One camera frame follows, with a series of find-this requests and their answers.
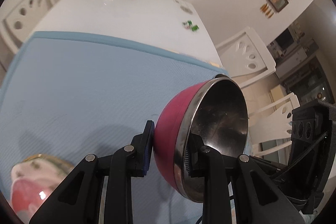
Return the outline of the red steel bowl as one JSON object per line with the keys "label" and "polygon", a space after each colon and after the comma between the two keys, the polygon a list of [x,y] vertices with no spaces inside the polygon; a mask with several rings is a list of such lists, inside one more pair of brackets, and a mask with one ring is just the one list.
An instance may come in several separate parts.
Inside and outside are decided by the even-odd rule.
{"label": "red steel bowl", "polygon": [[222,155],[244,152],[248,111],[242,90],[232,79],[198,83],[175,95],[165,106],[154,131],[154,158],[163,178],[184,198],[203,202],[204,180],[187,172],[190,134]]}

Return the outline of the blue steel bowl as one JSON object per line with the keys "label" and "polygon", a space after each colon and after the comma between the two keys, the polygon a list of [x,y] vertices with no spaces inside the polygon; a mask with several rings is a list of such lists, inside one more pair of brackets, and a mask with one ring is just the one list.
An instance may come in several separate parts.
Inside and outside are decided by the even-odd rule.
{"label": "blue steel bowl", "polygon": [[213,79],[218,79],[218,78],[230,79],[229,76],[224,75],[224,74],[218,74],[218,75],[216,75],[216,76],[213,77]]}

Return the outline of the white chair near right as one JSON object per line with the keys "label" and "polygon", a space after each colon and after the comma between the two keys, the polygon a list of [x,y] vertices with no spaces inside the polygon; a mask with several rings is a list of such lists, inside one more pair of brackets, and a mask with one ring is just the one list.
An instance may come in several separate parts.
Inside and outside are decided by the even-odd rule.
{"label": "white chair near right", "polygon": [[262,107],[255,112],[249,113],[248,117],[252,118],[265,111],[279,106],[271,115],[258,119],[253,125],[249,126],[248,135],[251,144],[261,145],[268,141],[284,141],[272,148],[263,149],[261,151],[252,150],[252,155],[255,157],[263,157],[265,155],[278,152],[291,145],[291,128],[292,114],[291,112],[300,107],[299,100],[294,93],[282,97],[280,100]]}

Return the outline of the white chair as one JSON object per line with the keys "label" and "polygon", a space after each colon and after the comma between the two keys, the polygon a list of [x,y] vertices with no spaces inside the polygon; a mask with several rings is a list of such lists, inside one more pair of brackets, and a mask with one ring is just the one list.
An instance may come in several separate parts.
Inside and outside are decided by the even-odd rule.
{"label": "white chair", "polygon": [[244,89],[276,72],[276,62],[257,32],[246,27],[215,46],[231,78],[254,75],[239,84]]}
{"label": "white chair", "polygon": [[1,39],[16,54],[54,0],[5,0],[1,5]]}
{"label": "white chair", "polygon": [[282,97],[280,100],[262,107],[255,112],[249,113],[248,117],[252,118],[265,111],[279,106],[271,115],[258,119],[253,125],[249,126],[248,135],[251,144],[261,145],[268,141],[284,141],[272,148],[263,149],[261,151],[252,150],[252,155],[255,157],[263,157],[265,155],[278,152],[291,145],[291,128],[292,114],[291,112],[300,107],[299,100],[294,93]]}

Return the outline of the blue textured table mat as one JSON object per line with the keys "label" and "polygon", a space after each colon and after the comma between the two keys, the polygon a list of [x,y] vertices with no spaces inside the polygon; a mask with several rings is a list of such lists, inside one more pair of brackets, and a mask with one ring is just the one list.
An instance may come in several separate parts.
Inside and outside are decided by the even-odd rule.
{"label": "blue textured table mat", "polygon": [[10,205],[11,170],[47,154],[78,164],[130,144],[184,89],[224,69],[109,36],[37,32],[1,84],[1,223],[23,223]]}

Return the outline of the white chair far right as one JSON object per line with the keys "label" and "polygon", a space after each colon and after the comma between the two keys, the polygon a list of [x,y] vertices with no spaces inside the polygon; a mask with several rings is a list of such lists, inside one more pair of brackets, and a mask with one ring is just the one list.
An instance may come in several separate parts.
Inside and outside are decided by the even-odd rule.
{"label": "white chair far right", "polygon": [[276,62],[257,32],[246,27],[215,46],[231,78],[254,75],[239,84],[244,89],[276,72]]}

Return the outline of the green wrapped candy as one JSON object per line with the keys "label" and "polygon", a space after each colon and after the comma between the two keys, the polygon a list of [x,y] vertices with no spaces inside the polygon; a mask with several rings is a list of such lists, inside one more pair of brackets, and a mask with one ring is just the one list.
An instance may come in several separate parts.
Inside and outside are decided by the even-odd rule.
{"label": "green wrapped candy", "polygon": [[199,30],[199,26],[197,24],[193,24],[191,20],[187,20],[182,23],[184,28],[187,30],[191,30],[192,32],[197,32]]}

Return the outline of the orange hanging tassels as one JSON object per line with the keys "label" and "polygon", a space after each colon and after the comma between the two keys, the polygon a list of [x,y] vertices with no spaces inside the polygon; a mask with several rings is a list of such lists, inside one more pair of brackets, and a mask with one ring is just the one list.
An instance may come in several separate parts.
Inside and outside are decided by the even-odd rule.
{"label": "orange hanging tassels", "polygon": [[272,16],[274,15],[274,9],[269,3],[265,3],[264,5],[262,5],[260,7],[260,11],[265,15],[267,19],[272,18]]}

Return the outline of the round table coaster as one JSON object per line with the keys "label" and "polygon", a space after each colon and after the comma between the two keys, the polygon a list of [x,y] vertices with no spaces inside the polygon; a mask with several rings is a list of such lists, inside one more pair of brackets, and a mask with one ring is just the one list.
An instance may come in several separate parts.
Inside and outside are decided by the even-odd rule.
{"label": "round table coaster", "polygon": [[190,8],[188,8],[188,7],[180,6],[180,9],[181,9],[182,11],[188,13],[188,14],[191,14],[191,15],[193,14],[193,11],[192,11]]}

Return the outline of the lower small framed picture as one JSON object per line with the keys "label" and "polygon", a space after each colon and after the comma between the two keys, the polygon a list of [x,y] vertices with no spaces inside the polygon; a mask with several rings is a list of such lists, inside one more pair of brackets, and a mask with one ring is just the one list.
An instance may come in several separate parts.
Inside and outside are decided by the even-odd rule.
{"label": "lower small framed picture", "polygon": [[276,12],[282,11],[287,5],[288,0],[267,0]]}

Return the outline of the white chair far left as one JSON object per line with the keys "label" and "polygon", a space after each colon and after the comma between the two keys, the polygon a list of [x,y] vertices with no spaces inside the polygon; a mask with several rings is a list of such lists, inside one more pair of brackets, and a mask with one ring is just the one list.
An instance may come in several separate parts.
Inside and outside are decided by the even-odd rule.
{"label": "white chair far left", "polygon": [[54,0],[5,0],[1,5],[1,39],[16,54]]}

